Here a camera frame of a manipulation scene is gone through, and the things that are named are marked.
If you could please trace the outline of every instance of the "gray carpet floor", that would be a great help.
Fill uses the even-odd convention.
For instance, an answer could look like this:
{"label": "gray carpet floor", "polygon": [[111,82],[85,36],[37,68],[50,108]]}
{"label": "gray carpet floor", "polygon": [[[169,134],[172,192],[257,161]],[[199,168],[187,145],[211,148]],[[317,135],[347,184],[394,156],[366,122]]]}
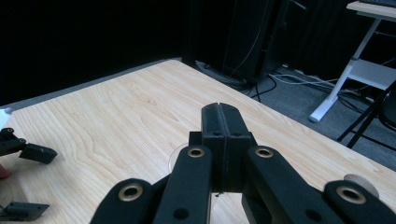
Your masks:
{"label": "gray carpet floor", "polygon": [[[21,109],[26,106],[34,105],[46,101],[48,99],[57,97],[59,95],[67,94],[71,91],[77,91],[82,88],[91,86],[93,84],[103,82],[114,77],[122,76],[124,74],[133,72],[135,70],[153,65],[155,63],[149,63],[135,68],[131,68],[126,71],[117,73],[115,75],[99,78],[91,82],[83,83],[75,87],[68,88],[66,90],[56,91],[32,99],[16,102],[10,105],[2,105],[0,106],[0,108],[11,107],[15,110]],[[212,77],[217,75],[217,72],[204,68],[202,63],[198,63],[198,66],[199,69],[205,74],[208,74]],[[294,71],[290,71],[289,69],[284,67],[278,68],[277,72],[281,74],[292,74],[294,76],[306,79],[304,75],[301,75]],[[263,77],[258,82],[258,91],[259,92],[266,91],[271,89],[273,86],[274,83],[269,77]],[[253,88],[252,90],[241,91],[241,92],[249,96],[256,94],[255,88]],[[353,123],[353,121],[360,114],[358,112],[355,112],[347,108],[346,106],[342,105],[339,101],[337,101],[320,122],[313,123],[309,121],[308,119],[309,115],[326,98],[326,96],[327,96],[326,93],[309,88],[305,85],[290,85],[280,81],[276,81],[276,87],[273,90],[262,94],[260,96],[260,99],[264,105],[267,105],[273,108],[274,110],[278,111],[279,113],[291,119],[294,119],[302,123],[303,125],[315,130],[316,132],[321,133],[335,140],[350,124]],[[355,101],[355,100],[349,100],[349,101],[361,109],[365,109],[367,107],[366,104],[362,104],[359,101]],[[395,138],[396,133],[384,127],[376,119],[369,126],[365,134],[373,137],[376,140],[386,143],[392,147],[396,147],[396,138]],[[346,145],[351,137],[352,134],[349,134],[344,139],[342,144]],[[381,147],[380,145],[368,141],[364,138],[361,138],[351,150],[355,150],[361,155],[368,157],[373,161],[377,161],[383,164],[384,166],[387,166],[389,169],[392,169],[393,171],[396,171],[395,151],[389,150],[386,147]]]}

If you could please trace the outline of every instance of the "black clamp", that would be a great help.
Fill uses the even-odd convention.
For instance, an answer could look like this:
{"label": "black clamp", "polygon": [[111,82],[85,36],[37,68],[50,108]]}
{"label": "black clamp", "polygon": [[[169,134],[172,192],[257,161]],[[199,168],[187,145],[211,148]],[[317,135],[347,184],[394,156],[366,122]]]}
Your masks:
{"label": "black clamp", "polygon": [[127,179],[98,206],[92,223],[208,223],[211,193],[242,193],[250,223],[396,223],[396,215],[351,181],[309,186],[275,149],[258,146],[239,111],[202,109],[172,174],[157,183]]}
{"label": "black clamp", "polygon": [[[58,153],[48,147],[26,144],[26,140],[14,135],[14,130],[4,128],[0,132],[0,156],[21,151],[20,158],[49,164]],[[48,204],[11,202],[6,208],[0,205],[0,221],[33,221],[49,207]]]}

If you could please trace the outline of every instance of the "black object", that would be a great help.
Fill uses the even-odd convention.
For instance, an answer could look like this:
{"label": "black object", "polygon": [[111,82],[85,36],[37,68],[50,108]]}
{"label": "black object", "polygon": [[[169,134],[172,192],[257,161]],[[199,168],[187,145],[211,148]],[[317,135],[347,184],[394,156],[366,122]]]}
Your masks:
{"label": "black object", "polygon": [[278,1],[236,1],[222,71],[255,82]]}
{"label": "black object", "polygon": [[359,0],[362,3],[379,5],[384,7],[396,7],[396,0]]}
{"label": "black object", "polygon": [[[396,132],[396,81],[394,81],[375,99],[375,101],[355,120],[355,122],[353,122],[353,124],[351,124],[344,133],[337,138],[337,141],[341,142],[347,134],[353,132],[353,129],[364,120],[353,138],[346,145],[349,148],[353,148],[375,117],[378,117],[379,121],[381,121],[384,126]],[[365,136],[365,138],[372,140],[383,147],[396,151],[395,147],[388,146],[367,136]]]}
{"label": "black object", "polygon": [[154,185],[127,179],[98,206],[91,223],[207,223],[211,192],[242,193],[250,223],[395,223],[395,214],[361,186],[333,181],[310,187],[270,147],[257,146],[239,111],[212,104],[202,109],[202,131],[172,174]]}
{"label": "black object", "polygon": [[6,208],[0,205],[0,221],[34,221],[49,207],[41,203],[11,202]]}
{"label": "black object", "polygon": [[[14,130],[4,128],[0,132],[0,156],[22,151],[20,158],[49,164],[58,153],[48,147],[26,144],[26,140],[14,135]],[[6,208],[0,205],[0,221],[33,221],[49,207],[41,203],[11,202]]]}
{"label": "black object", "polygon": [[20,158],[50,164],[58,155],[55,150],[35,144],[26,144],[26,140],[17,138],[11,128],[2,129],[0,132],[0,156],[22,151]]}
{"label": "black object", "polygon": [[0,2],[0,105],[180,57],[180,0]]}
{"label": "black object", "polygon": [[287,64],[322,79],[339,78],[373,23],[372,18],[347,9],[353,1],[282,1],[262,73]]}

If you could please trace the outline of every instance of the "black curtain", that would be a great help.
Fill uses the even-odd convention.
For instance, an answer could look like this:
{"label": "black curtain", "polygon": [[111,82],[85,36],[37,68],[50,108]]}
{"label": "black curtain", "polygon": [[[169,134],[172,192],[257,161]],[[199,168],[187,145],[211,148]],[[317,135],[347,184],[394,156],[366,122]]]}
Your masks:
{"label": "black curtain", "polygon": [[291,68],[325,79],[340,77],[373,22],[347,9],[350,2],[319,0],[311,5],[295,50],[290,52],[287,63]]}
{"label": "black curtain", "polygon": [[182,51],[180,0],[2,1],[0,105]]}

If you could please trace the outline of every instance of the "light wood tabletop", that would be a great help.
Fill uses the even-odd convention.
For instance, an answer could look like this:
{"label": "light wood tabletop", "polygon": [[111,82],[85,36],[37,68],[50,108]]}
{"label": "light wood tabletop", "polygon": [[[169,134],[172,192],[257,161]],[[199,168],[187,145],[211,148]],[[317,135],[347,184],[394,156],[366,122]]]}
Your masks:
{"label": "light wood tabletop", "polygon": [[[15,111],[6,127],[58,156],[49,165],[1,157],[13,175],[0,181],[0,204],[48,203],[35,223],[87,223],[121,180],[168,175],[170,155],[215,102],[237,107],[258,144],[277,149],[311,186],[360,175],[396,211],[395,172],[172,60]],[[221,195],[213,223],[247,223],[240,200]]]}

